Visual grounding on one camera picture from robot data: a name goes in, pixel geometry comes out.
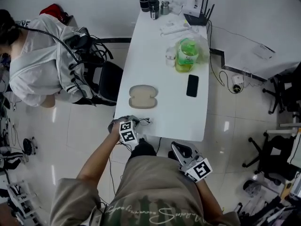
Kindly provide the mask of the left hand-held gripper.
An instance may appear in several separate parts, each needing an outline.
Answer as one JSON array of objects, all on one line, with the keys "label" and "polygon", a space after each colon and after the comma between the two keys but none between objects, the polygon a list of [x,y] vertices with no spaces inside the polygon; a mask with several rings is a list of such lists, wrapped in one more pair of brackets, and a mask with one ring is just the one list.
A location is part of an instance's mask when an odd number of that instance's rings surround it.
[{"label": "left hand-held gripper", "polygon": [[110,133],[116,123],[119,124],[119,135],[124,144],[138,142],[136,127],[139,125],[140,120],[136,116],[128,115],[112,120],[108,126],[108,131]]}]

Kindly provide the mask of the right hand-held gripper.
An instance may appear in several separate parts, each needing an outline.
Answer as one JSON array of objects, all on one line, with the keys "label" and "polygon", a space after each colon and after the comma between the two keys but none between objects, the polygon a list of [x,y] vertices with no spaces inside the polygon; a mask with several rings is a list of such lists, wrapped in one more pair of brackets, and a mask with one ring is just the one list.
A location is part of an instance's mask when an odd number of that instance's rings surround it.
[{"label": "right hand-held gripper", "polygon": [[213,172],[207,158],[203,158],[193,144],[171,143],[172,151],[181,164],[180,171],[194,183],[201,181]]}]

